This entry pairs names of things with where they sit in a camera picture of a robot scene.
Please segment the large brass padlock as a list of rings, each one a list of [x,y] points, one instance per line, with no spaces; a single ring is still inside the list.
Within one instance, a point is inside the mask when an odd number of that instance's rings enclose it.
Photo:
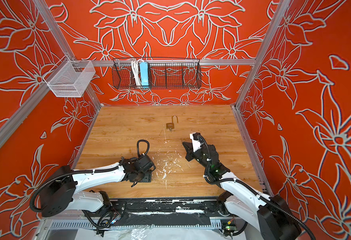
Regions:
[[[171,122],[170,123],[166,123],[166,129],[169,130],[170,132],[172,132],[175,128],[175,123],[174,123],[174,118],[176,119],[177,124],[179,123],[179,119],[176,115],[171,117]]]

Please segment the blue white box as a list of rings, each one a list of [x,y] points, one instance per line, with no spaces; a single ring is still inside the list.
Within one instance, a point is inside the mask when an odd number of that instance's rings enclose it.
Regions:
[[[149,88],[149,77],[148,77],[148,64],[146,62],[139,63],[141,86]]]

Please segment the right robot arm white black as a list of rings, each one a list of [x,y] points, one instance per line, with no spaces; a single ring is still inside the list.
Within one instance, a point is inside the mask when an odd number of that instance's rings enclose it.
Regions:
[[[218,198],[228,214],[237,216],[258,231],[264,240],[295,240],[302,232],[316,237],[310,228],[295,217],[287,202],[279,195],[271,197],[240,180],[219,160],[214,145],[207,144],[200,133],[191,133],[183,142],[186,160],[196,160],[204,167],[204,179],[225,190]]]

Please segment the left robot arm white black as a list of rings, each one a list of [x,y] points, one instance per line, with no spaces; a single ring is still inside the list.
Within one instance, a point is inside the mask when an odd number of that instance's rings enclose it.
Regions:
[[[109,183],[130,182],[135,187],[138,183],[151,182],[156,167],[148,156],[149,141],[138,140],[137,143],[145,143],[146,150],[138,151],[135,158],[121,158],[117,163],[88,170],[60,167],[32,193],[29,208],[44,218],[71,210],[82,211],[89,217],[112,212],[108,194],[90,189]]]

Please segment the clear plastic bin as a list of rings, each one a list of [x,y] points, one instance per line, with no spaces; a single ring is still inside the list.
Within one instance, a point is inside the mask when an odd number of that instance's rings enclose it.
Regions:
[[[75,67],[72,61],[62,62],[44,80],[48,88],[58,98],[80,98],[95,75],[91,61],[80,61],[84,67]]]

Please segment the aluminium frame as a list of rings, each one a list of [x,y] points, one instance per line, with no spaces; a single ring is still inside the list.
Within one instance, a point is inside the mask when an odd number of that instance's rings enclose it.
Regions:
[[[71,165],[99,109],[230,104],[280,1],[0,1],[0,240]]]

